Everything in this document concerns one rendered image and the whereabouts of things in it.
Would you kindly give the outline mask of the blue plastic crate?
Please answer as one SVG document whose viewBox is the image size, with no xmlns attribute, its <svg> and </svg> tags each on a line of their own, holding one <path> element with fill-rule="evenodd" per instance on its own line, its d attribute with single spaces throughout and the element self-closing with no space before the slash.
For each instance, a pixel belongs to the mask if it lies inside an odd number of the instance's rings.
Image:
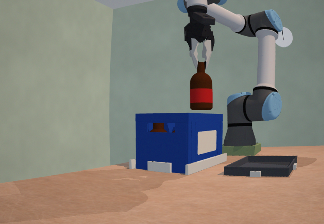
<svg viewBox="0 0 324 224">
<path fill-rule="evenodd" d="M 167 132 L 149 132 L 153 123 L 164 123 Z M 222 135 L 223 114 L 136 114 L 136 169 L 169 162 L 172 173 L 185 174 L 186 164 L 222 154 Z"/>
</svg>

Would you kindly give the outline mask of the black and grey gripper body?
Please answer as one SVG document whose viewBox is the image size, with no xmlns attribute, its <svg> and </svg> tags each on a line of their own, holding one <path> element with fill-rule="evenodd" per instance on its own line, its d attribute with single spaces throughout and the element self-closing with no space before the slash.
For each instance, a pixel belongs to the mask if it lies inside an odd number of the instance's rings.
<svg viewBox="0 0 324 224">
<path fill-rule="evenodd" d="M 188 17 L 190 17 L 190 22 L 184 27 L 185 41 L 187 42 L 186 35 L 188 29 L 191 29 L 192 34 L 195 35 L 195 39 L 198 42 L 201 43 L 205 41 L 205 39 L 211 34 L 211 26 L 205 26 L 204 24 L 199 23 L 198 21 L 192 18 L 192 14 L 193 12 L 207 13 L 207 8 L 202 5 L 192 5 L 187 8 L 187 12 Z"/>
</svg>

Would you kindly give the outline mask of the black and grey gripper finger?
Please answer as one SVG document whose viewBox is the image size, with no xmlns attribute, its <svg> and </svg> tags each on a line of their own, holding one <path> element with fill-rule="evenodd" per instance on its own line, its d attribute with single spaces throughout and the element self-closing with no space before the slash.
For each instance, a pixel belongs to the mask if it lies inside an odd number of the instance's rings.
<svg viewBox="0 0 324 224">
<path fill-rule="evenodd" d="M 189 50 L 190 50 L 190 57 L 192 58 L 192 61 L 194 63 L 195 68 L 198 68 L 198 52 L 197 52 L 197 46 L 199 45 L 199 42 L 195 39 L 195 36 L 192 34 L 191 29 L 187 30 L 188 33 L 186 35 L 186 40 L 189 45 Z"/>
<path fill-rule="evenodd" d="M 206 38 L 206 41 L 203 41 L 203 50 L 202 50 L 202 57 L 205 58 L 204 64 L 205 69 L 207 69 L 207 66 L 210 61 L 211 53 L 213 51 L 215 39 L 213 36 L 213 31 L 211 31 L 210 36 Z"/>
</svg>

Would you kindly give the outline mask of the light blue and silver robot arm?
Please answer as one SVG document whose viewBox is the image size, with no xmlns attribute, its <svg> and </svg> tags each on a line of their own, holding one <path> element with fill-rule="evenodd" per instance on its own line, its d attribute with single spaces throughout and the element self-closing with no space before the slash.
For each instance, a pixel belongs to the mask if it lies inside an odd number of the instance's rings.
<svg viewBox="0 0 324 224">
<path fill-rule="evenodd" d="M 235 93 L 227 99 L 227 133 L 224 146 L 255 145 L 253 121 L 276 119 L 282 109 L 281 96 L 275 88 L 275 41 L 283 29 L 279 15 L 272 9 L 242 16 L 218 6 L 227 0 L 178 0 L 181 12 L 192 5 L 207 7 L 207 13 L 193 12 L 192 18 L 208 25 L 221 23 L 232 31 L 258 38 L 257 85 L 250 92 Z M 218 5 L 217 5 L 218 4 Z"/>
</svg>

